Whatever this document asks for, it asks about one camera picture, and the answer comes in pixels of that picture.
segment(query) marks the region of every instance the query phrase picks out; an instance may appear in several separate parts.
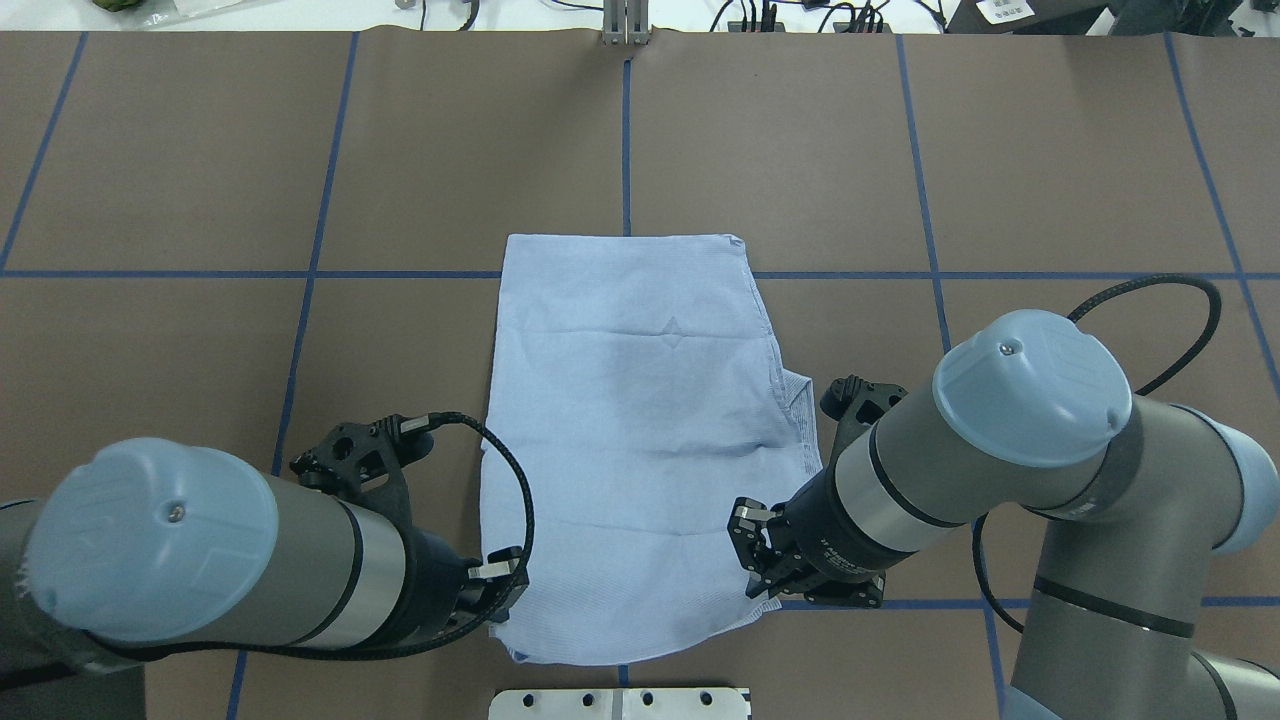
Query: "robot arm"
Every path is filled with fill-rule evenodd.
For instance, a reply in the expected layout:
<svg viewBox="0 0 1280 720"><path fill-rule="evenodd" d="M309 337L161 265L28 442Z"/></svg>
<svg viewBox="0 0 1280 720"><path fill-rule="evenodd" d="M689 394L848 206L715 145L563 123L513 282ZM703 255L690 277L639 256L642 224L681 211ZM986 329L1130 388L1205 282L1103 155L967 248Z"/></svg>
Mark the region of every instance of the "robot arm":
<svg viewBox="0 0 1280 720"><path fill-rule="evenodd" d="M527 584L532 528L524 548L483 564L413 527L402 466L443 424L471 425L508 457L531 514L509 452L458 414L338 425L291 462L298 483L163 439L102 450L47 502L0 510L0 577L13 579L0 676L204 648L379 660L504 620Z"/></svg>
<svg viewBox="0 0 1280 720"><path fill-rule="evenodd" d="M1038 310L957 346L928 388L869 391L824 398L849 406L833 460L790 501L740 498L748 594L878 605L883 570L1016 502L1055 521L1007 719L1275 717L1274 673L1192 647L1211 553L1251 544L1280 505L1254 441L1133 396L1097 340Z"/></svg>

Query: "grid line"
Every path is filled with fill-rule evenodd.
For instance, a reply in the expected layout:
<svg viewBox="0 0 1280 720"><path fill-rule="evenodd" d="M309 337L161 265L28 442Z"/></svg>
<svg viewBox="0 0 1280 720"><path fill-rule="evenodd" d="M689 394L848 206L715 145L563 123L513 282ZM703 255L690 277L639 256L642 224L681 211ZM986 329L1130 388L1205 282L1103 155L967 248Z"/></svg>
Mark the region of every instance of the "grid line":
<svg viewBox="0 0 1280 720"><path fill-rule="evenodd" d="M40 138L40 146L36 149L36 158L31 163L31 172L27 173L27 182L22 186L22 196L18 197L18 206L14 208L13 220L9 223L9 232L5 234L4 246L0 247L0 274L4 273L4 268L9 263L9 254L13 252L14 242L18 241L18 228L22 227L22 217L27 213L27 202L31 201L31 193L36 188L36 178L40 176L41 165L45 164L45 154L49 152L49 143L54 140L54 129L58 128L58 119L63 114L63 105L67 104L67 95L72 90L72 79L76 78L76 70L79 68L87 42L88 33L82 32L79 40L76 42L72 61L67 65L67 76L63 77L63 86L58 91L58 100L54 102L54 110L49 115L49 124L45 126L45 135Z"/></svg>
<svg viewBox="0 0 1280 720"><path fill-rule="evenodd" d="M1009 610L1027 610L1030 600L1025 597L1000 598L1000 605ZM1280 596L1207 596L1201 598L1201 607L1280 607ZM813 605L803 600L782 601L787 612L849 612L849 611L919 611L919 610L989 610L980 598L899 598L886 600L881 607L842 607L837 605Z"/></svg>
<svg viewBox="0 0 1280 720"><path fill-rule="evenodd" d="M279 475L284 465L284 438L289 432L293 416L293 395L298 383L298 364L302 360L302 342L307 333L311 315L311 297L315 293L316 275L320 266L320 251L324 247L324 231L329 215L329 200L333 195L333 179L338 169L338 151L342 147L342 129L347 119L347 101L351 97L351 78L356 68L356 51L360 49L360 32L351 33L347 47L347 72L342 81L342 95L338 99L338 117L333 126L333 142L329 146L329 165L325 170L324 190L320 195L320 210L316 214L316 232L311 242L311 261L307 264L306 287L302 291L302 307L298 311L298 329L293 336L293 354L289 359L289 374L284 383L284 401L280 407L280 425L275 436L275 451L271 457L271 474ZM248 653L243 650L236 657L236 673L232 676L230 696L227 700L227 720L237 720L239 694L244 682Z"/></svg>
<svg viewBox="0 0 1280 720"><path fill-rule="evenodd" d="M1271 343L1267 342L1267 333L1262 328L1262 318L1253 301L1253 292L1249 290L1249 281L1244 273L1244 263L1240 260L1240 251L1235 246L1231 236L1231 225L1226 222L1226 213L1222 210L1222 200L1217 193L1217 183L1213 182L1213 173L1210 170L1208 159L1204 156L1204 147L1199 141L1199 132L1196 129L1196 118L1192 115L1190 102L1187 100L1187 88L1183 86L1183 73L1178 64L1178 51L1174 49L1172 33L1165 33L1165 53L1169 55L1169 69L1174 76L1174 88L1178 91L1178 104L1183 110L1183 120L1187 122L1187 136L1190 138L1192 150L1196 151L1196 161L1199 164L1201 174L1204 177L1204 188L1208 191L1210 202L1213 205L1213 215L1217 225L1222 231L1222 242L1226 243L1226 252L1231 256L1231 265L1235 268L1235 279L1240 283L1240 292L1244 295L1244 306L1248 309L1249 320L1253 323L1253 332L1258 337L1258 346L1262 350L1262 360L1267 365L1267 374L1271 377L1271 388L1280 398L1280 373L1276 372L1275 356L1271 354Z"/></svg>
<svg viewBox="0 0 1280 720"><path fill-rule="evenodd" d="M902 81L902 104L906 109L906 132L911 141L911 161L915 167L915 187L920 201L920 223L924 227L924 246L929 255L929 279L933 284L933 304L938 314L938 333L942 340L942 354L951 351L951 328L947 325L946 299L942 295L942 268L938 265L938 249L933 238L933 214L929 211L929 193L924 182L924 160L920 156L920 136L915 126L915 105L911 101L911 76L906 63L906 42L901 35L893 36L897 47L897 69ZM982 620L987 632L987 653L991 657L991 679L996 693L996 707L1005 714L1005 671L1000 657L1000 641L996 637L996 614L987 605L982 606Z"/></svg>
<svg viewBox="0 0 1280 720"><path fill-rule="evenodd" d="M622 61L622 236L631 237L631 58Z"/></svg>
<svg viewBox="0 0 1280 720"><path fill-rule="evenodd" d="M1126 281L1179 273L1208 281L1280 281L1280 273L1196 273L1176 269L1071 270L756 270L758 281ZM502 270L3 270L8 278L36 279L500 279Z"/></svg>

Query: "towel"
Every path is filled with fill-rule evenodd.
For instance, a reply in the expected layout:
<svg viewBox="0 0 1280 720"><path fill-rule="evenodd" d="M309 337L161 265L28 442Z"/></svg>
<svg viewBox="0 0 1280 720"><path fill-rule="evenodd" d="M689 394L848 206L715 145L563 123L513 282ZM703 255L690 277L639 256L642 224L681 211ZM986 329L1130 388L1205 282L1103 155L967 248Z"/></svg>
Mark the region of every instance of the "towel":
<svg viewBox="0 0 1280 720"><path fill-rule="evenodd" d="M648 660L780 606L744 594L726 525L819 470L813 383L782 368L741 240L512 236L486 424L534 495L529 588L493 630L516 660ZM486 446L486 552L520 544L515 488Z"/></svg>

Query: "cable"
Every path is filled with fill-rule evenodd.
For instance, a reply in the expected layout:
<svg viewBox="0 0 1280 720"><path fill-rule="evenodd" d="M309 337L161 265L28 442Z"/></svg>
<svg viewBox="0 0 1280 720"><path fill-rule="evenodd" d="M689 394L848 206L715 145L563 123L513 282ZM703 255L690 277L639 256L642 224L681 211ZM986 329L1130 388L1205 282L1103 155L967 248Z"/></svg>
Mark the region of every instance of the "cable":
<svg viewBox="0 0 1280 720"><path fill-rule="evenodd" d="M1120 284L1108 287L1102 292L1098 292L1093 297L1089 297L1084 302L1075 306L1068 314L1066 319L1073 323L1079 323L1080 318L1088 315L1097 306L1102 305L1108 300L1120 297L1121 295L1130 293L1135 290L1142 290L1144 287L1151 287L1156 284L1185 284L1188 287L1194 287L1204 293L1208 299L1208 316L1204 320L1204 329L1201 331L1199 337L1196 342L1187 348L1187 352L1174 360L1174 364L1165 369L1164 373L1156 375L1156 379L1142 386L1134 391L1134 395L1148 395L1160 386L1167 383L1174 375L1180 373L1192 360L1196 359L1213 340L1213 333L1217 332L1219 320L1222 319L1222 293L1219 292L1217 286L1206 281L1204 278L1197 278L1196 275L1183 275L1178 273L1162 273L1156 275L1144 275L1140 278L1134 278L1132 281L1123 282ZM1005 621L1010 628L1023 632L1023 624L1015 620L1006 610L1005 606L1000 603L996 594L991 592L991 582L987 578L987 560L982 552L982 530L987 525L987 514L973 523L973 544L970 547L973 555L973 573L978 578L978 589L982 591L982 597L986 598L987 605Z"/></svg>
<svg viewBox="0 0 1280 720"><path fill-rule="evenodd" d="M721 5L719 12L716 13L716 19L712 20L712 28L709 31L707 31L707 32L716 32L716 26L718 26L719 24L719 19L722 17L724 17L724 10L728 10L728 6L732 5L732 4L733 4L733 0L724 0L724 4ZM742 24L744 24L744 27L746 26L746 17L745 15L742 17Z"/></svg>
<svg viewBox="0 0 1280 720"><path fill-rule="evenodd" d="M925 3L924 0L911 0L911 1L924 8L924 10L929 13L929 17L933 18L933 22L938 23L938 29L941 29L942 32L947 31L947 14L942 10L942 0L938 0L937 10L934 10L933 6Z"/></svg>
<svg viewBox="0 0 1280 720"><path fill-rule="evenodd" d="M863 9L858 13L858 19L849 23L849 27L844 32L856 32L856 33L877 33L884 29L884 15L881 10L884 5L888 5L890 0L884 0L879 5L872 5L870 0L863 5Z"/></svg>
<svg viewBox="0 0 1280 720"><path fill-rule="evenodd" d="M466 32L471 29L471 26L476 24L476 17L480 15L480 0L470 0L470 3L471 3L471 12L467 13L467 22L462 23L462 27L458 28L458 32Z"/></svg>
<svg viewBox="0 0 1280 720"><path fill-rule="evenodd" d="M564 0L547 0L554 5L562 5L573 10L596 10L599 13L604 12L604 8L596 8L595 5L579 5L577 3L566 3Z"/></svg>
<svg viewBox="0 0 1280 720"><path fill-rule="evenodd" d="M987 578L987 559L982 553L982 529L987 525L987 515L978 518L973 523L973 568L974 574L978 575L978 589L982 591L982 597L987 600L987 605L996 611L996 615L1005 621L1006 625L1023 632L1023 624L1014 619L1012 615L1005 610L1005 606L996 600L996 593L991 592L991 580Z"/></svg>
<svg viewBox="0 0 1280 720"><path fill-rule="evenodd" d="M1217 291L1217 286L1206 281L1204 278L1197 278L1194 275L1180 275L1174 273L1147 275L1142 278L1135 278L1128 282L1123 282L1117 286L1108 287L1102 292L1094 295L1093 297L1085 300L1075 310L1066 316L1068 320L1073 323L1079 323L1080 318L1087 315L1091 310L1102 305L1107 300L1119 297L1121 295L1133 292L1135 290L1142 290L1144 287L1151 287L1156 284L1185 284L1188 287L1194 287L1204 292L1208 297L1208 318L1204 320L1204 329L1201 331L1196 342L1183 352L1181 357L1174 361L1164 373L1156 375L1156 379L1142 386L1134 391L1134 395L1149 395L1152 391L1160 386L1167 383L1174 375L1180 373L1192 360L1199 355L1204 347L1208 346L1210 341L1213 340L1213 333L1217 332L1217 323L1222 318L1222 295Z"/></svg>
<svg viewBox="0 0 1280 720"><path fill-rule="evenodd" d="M831 15L841 8L849 9L849 24L850 26L854 24L854 17L858 14L858 8L854 8L852 3L836 3L835 5L829 6L827 9L827 14L822 17L822 24L818 26L818 32L827 29L827 20L829 20Z"/></svg>
<svg viewBox="0 0 1280 720"><path fill-rule="evenodd" d="M443 425L467 425L493 446L498 451L498 455L507 461L511 468L512 474L516 475L516 482L520 483L520 495L525 503L525 539L521 546L520 560L516 562L516 569L494 596L493 603L484 611L477 614L471 620L467 620L462 625L458 625L453 630L436 635L429 641L420 643L403 646L403 647L390 647L384 650L310 650L302 647L274 647L274 646L257 646L257 644L242 644L242 643L220 643L220 642L195 642L195 643L180 643L173 646L161 647L148 647L148 648L118 648L111 647L105 643L104 647L111 652L120 655L122 657L131 657L136 660L157 660L169 655L178 655L183 652L196 652L201 650L246 650L250 652L264 652L268 655L283 655L285 657L297 657L301 660L330 660L330 661L365 661L365 660L396 660L399 657L408 657L411 655L419 655L429 650L435 650L438 647L449 644L463 635L471 633L480 625L488 623L502 607L507 598L511 597L512 591L516 589L516 580L524 574L525 568L529 565L529 557L534 552L534 496L532 491L529 488L529 478L525 475L525 470L520 466L516 456L511 454L511 450L498 436L493 434L489 428L484 427L480 420L463 415L462 413L431 413L428 415L429 423L426 430L434 430Z"/></svg>

